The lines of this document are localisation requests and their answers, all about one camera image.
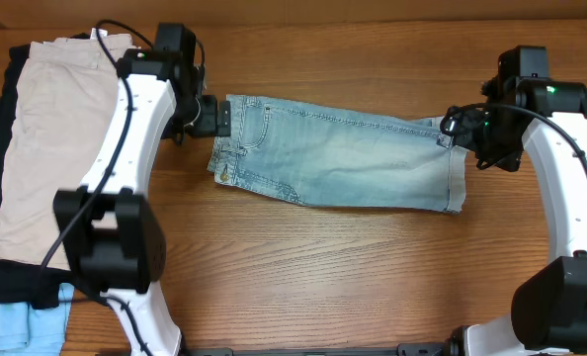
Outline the light blue denim shorts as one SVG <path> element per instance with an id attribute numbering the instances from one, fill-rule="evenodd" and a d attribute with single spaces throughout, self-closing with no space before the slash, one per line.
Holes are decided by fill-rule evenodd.
<path id="1" fill-rule="evenodd" d="M 231 134 L 215 140 L 216 183 L 310 207 L 458 213 L 465 157 L 440 118 L 395 117 L 230 95 Z"/>

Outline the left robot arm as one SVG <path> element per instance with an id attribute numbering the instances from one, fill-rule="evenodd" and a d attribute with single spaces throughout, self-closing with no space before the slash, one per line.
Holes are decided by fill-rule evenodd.
<path id="1" fill-rule="evenodd" d="M 133 355 L 185 355 L 160 279 L 166 240 L 147 200 L 161 140 L 229 136 L 231 108 L 205 94 L 206 55 L 181 23 L 161 23 L 145 49 L 110 60 L 117 105 L 99 153 L 75 190 L 60 189 L 52 208 L 74 286 L 114 311 Z"/>

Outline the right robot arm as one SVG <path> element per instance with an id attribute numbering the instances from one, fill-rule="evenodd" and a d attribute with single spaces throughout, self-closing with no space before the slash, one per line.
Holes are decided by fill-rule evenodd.
<path id="1" fill-rule="evenodd" d="M 531 158 L 548 225 L 545 268 L 515 292 L 510 311 L 460 326 L 444 355 L 587 354 L 587 87 L 549 76 L 543 46 L 518 45 L 498 58 L 483 103 L 451 106 L 442 146 L 474 153 L 480 170 L 519 169 Z"/>

